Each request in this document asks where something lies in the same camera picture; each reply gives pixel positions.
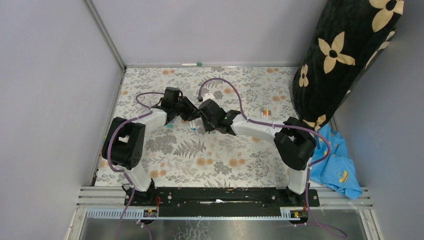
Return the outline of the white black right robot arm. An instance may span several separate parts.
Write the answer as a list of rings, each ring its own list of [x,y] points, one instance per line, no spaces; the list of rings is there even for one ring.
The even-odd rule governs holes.
[[[307,165],[317,145],[308,128],[294,117],[277,124],[244,117],[241,111],[225,111],[209,93],[197,99],[200,102],[199,115],[206,132],[218,131],[221,134],[248,136],[273,143],[288,167],[287,201],[293,206],[299,206],[307,199]]]

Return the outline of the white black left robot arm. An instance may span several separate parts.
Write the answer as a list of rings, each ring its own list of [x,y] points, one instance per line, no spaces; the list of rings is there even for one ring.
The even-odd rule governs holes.
[[[136,199],[144,206],[152,204],[155,192],[152,179],[141,164],[145,135],[172,122],[176,117],[190,122],[200,117],[199,109],[175,87],[167,87],[159,103],[129,119],[115,117],[105,137],[101,156],[115,173],[123,173]]]

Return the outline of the white marker on ledge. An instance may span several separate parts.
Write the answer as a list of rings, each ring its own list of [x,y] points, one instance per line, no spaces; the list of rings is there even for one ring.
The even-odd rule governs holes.
[[[182,63],[182,67],[201,67],[203,64],[201,62],[193,62],[193,63]]]

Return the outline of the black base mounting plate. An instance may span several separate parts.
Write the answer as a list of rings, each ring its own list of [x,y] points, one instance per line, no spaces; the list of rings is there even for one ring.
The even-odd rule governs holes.
[[[276,187],[153,187],[146,192],[124,186],[125,204],[134,207],[153,207],[197,212],[200,210],[241,211],[268,208],[292,208],[300,212],[307,207],[319,207],[316,190],[297,194],[288,188]]]

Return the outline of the blue patterned cloth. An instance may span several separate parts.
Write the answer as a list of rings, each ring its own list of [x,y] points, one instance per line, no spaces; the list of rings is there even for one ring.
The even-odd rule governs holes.
[[[325,160],[316,163],[328,153],[325,142],[316,137],[317,145],[311,159],[314,165],[311,167],[309,179],[349,199],[357,199],[362,195],[362,189],[356,178],[354,162],[348,156],[345,139],[328,124],[320,128],[318,133],[330,144],[330,154]]]

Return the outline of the black floral cushion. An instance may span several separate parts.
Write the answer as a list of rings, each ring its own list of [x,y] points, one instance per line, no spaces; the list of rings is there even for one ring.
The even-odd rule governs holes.
[[[315,131],[327,124],[360,75],[385,49],[402,0],[328,0],[292,82],[294,109]]]

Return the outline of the aluminium frame rails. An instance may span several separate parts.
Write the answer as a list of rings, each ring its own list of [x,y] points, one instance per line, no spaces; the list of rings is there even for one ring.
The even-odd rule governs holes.
[[[91,207],[160,207],[180,210],[213,203],[242,204],[265,209],[283,207],[301,209],[306,203],[312,209],[370,210],[372,201],[366,188],[356,199],[350,199],[327,187],[309,187],[296,194],[287,188],[275,187],[150,187],[146,192],[133,191],[128,185],[120,187],[84,186],[80,189],[77,204]]]

